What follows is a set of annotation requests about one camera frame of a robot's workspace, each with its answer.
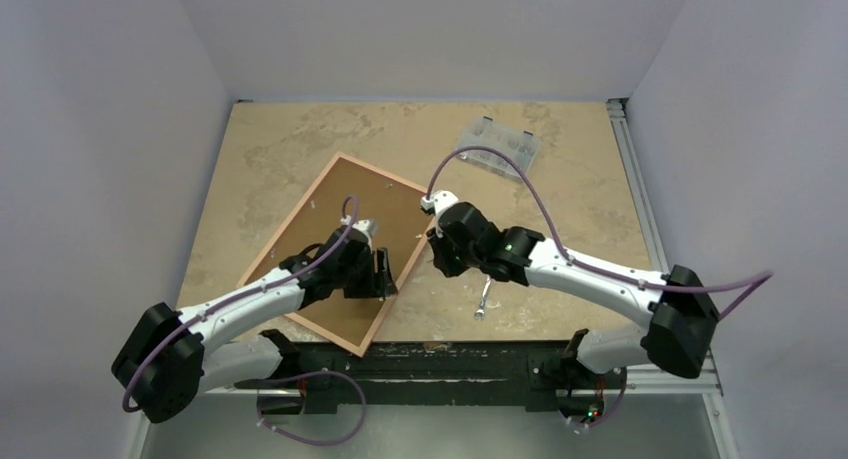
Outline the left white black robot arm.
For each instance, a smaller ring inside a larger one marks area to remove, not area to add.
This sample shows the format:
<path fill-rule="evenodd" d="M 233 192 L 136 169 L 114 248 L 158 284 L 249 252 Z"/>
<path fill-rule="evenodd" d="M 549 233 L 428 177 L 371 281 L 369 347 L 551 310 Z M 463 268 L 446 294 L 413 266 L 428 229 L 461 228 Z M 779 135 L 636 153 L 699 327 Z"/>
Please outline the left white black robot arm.
<path fill-rule="evenodd" d="M 397 292 L 389 251 L 357 230 L 336 229 L 282 260 L 259 279 L 199 306 L 147 308 L 111 365 L 124 389 L 121 407 L 153 423 L 185 409 L 210 377 L 214 353 L 273 317 L 294 313 L 340 291 L 347 299 Z"/>

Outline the pink picture frame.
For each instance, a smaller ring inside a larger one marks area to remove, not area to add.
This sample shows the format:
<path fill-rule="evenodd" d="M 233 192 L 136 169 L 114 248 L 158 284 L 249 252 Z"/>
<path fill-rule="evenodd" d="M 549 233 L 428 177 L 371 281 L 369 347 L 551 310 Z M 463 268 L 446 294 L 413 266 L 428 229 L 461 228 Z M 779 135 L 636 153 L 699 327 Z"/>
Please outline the pink picture frame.
<path fill-rule="evenodd" d="M 420 209 L 427 192 L 396 174 L 337 153 L 248 266 L 238 284 L 259 279 L 305 246 L 323 242 L 340 225 L 343 200 L 359 200 L 360 219 L 377 222 L 374 245 L 388 249 L 390 271 L 401 287 L 426 245 L 432 218 Z M 358 357 L 365 355 L 395 298 L 346 299 L 340 291 L 288 318 Z"/>

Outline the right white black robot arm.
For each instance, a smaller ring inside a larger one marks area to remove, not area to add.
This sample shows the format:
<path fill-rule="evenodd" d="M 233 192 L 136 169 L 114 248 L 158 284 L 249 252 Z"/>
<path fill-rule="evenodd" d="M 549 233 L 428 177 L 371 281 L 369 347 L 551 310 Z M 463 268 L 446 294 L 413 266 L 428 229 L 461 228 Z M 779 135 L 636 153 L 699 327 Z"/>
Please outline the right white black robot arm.
<path fill-rule="evenodd" d="M 421 209 L 435 219 L 427 240 L 444 276 L 477 269 L 494 281 L 570 294 L 630 320 L 626 327 L 573 337 L 561 360 L 569 383 L 584 386 L 614 368 L 642 364 L 686 379 L 700 375 L 719 312 L 692 270 L 631 269 L 563 252 L 540 232 L 498 228 L 450 193 L 423 197 Z"/>

